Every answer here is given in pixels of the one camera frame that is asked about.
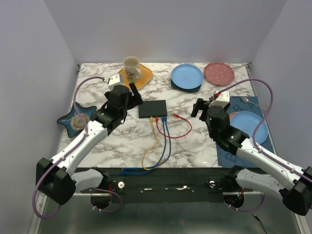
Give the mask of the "black network switch box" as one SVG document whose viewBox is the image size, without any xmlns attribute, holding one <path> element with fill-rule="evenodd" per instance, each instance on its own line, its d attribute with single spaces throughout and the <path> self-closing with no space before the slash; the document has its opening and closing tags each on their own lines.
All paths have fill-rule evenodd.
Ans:
<svg viewBox="0 0 312 234">
<path fill-rule="evenodd" d="M 144 101 L 138 106 L 138 117 L 162 117 L 167 116 L 166 100 Z"/>
</svg>

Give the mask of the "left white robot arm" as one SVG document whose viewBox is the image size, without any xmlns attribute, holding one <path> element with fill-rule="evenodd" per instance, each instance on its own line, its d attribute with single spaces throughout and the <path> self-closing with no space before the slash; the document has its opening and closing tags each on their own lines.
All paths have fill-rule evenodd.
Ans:
<svg viewBox="0 0 312 234">
<path fill-rule="evenodd" d="M 143 103 L 136 85 L 116 85 L 105 93 L 107 102 L 95 111 L 83 130 L 62 152 L 36 165 L 36 189 L 58 205 L 67 203 L 76 191 L 74 172 L 89 152 L 121 125 L 127 111 Z"/>
</svg>

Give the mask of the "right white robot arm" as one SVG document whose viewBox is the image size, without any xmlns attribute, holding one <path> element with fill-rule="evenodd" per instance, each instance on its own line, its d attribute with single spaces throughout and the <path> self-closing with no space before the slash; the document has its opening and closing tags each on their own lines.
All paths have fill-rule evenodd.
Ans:
<svg viewBox="0 0 312 234">
<path fill-rule="evenodd" d="M 293 213 L 306 216 L 312 208 L 312 168 L 291 164 L 255 143 L 245 132 L 230 125 L 230 101 L 197 99 L 192 117 L 202 111 L 200 120 L 207 125 L 209 137 L 224 151 L 244 158 L 265 174 L 233 166 L 224 179 L 225 187 L 235 191 L 249 188 L 280 199 Z"/>
</svg>

